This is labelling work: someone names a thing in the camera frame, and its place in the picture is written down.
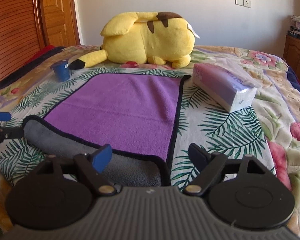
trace light switch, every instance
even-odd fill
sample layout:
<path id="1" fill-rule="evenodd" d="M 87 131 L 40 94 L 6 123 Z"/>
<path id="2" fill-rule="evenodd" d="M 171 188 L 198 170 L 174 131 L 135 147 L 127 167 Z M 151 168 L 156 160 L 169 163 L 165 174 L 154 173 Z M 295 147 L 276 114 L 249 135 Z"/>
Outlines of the light switch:
<path id="1" fill-rule="evenodd" d="M 244 6 L 244 0 L 235 0 L 235 4 Z"/>

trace label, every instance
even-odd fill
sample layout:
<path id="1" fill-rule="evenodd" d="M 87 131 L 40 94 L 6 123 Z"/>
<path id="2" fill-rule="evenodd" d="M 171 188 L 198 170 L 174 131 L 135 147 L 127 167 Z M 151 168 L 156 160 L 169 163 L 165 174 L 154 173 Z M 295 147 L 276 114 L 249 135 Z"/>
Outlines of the label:
<path id="1" fill-rule="evenodd" d="M 198 39 L 200 39 L 200 36 L 198 34 L 195 33 L 194 29 L 192 28 L 192 26 L 190 25 L 190 23 L 188 23 L 188 30 L 191 30 L 191 32 L 193 33 L 193 35 L 195 37 L 197 37 Z"/>

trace white wall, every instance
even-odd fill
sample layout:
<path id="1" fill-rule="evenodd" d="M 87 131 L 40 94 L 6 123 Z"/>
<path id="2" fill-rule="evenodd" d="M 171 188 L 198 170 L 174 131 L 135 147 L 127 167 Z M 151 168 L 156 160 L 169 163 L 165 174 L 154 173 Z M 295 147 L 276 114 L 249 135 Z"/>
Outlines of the white wall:
<path id="1" fill-rule="evenodd" d="M 78 8 L 78 0 L 74 0 L 74 8 L 75 8 L 75 16 L 77 18 L 77 26 L 78 26 L 78 33 L 79 33 L 80 44 L 84 44 L 83 43 L 83 37 L 82 37 L 82 31 L 81 31 L 81 23 L 80 23 L 80 15 L 79 15 L 79 8 Z"/>
<path id="2" fill-rule="evenodd" d="M 282 56 L 290 15 L 300 15 L 300 0 L 77 0 L 82 44 L 101 44 L 100 32 L 114 15 L 126 11 L 180 14 L 201 36 L 197 45 L 234 46 Z"/>

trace gray towel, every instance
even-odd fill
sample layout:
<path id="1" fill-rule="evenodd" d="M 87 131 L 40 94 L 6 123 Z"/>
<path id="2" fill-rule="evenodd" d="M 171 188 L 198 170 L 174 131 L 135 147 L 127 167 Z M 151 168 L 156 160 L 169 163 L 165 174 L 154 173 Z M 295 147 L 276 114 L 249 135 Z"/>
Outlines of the gray towel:
<path id="1" fill-rule="evenodd" d="M 25 138 L 48 155 L 73 158 L 79 153 L 91 154 L 99 148 L 98 145 L 63 134 L 37 116 L 28 116 L 23 122 L 23 129 Z M 122 186 L 168 186 L 170 179 L 168 172 L 162 168 L 165 165 L 164 161 L 161 160 L 160 163 L 155 156 L 148 156 L 155 161 L 144 160 L 144 158 L 147 156 L 134 154 L 124 156 L 122 152 L 113 153 L 102 175 Z"/>

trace electrical outlet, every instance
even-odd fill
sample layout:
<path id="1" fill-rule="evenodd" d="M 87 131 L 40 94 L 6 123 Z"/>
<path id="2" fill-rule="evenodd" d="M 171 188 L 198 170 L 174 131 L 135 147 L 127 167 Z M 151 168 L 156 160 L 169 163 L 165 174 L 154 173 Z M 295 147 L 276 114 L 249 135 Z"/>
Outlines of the electrical outlet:
<path id="1" fill-rule="evenodd" d="M 243 6 L 244 6 L 244 7 L 251 8 L 251 1 L 250 1 L 250 0 L 244 0 Z"/>

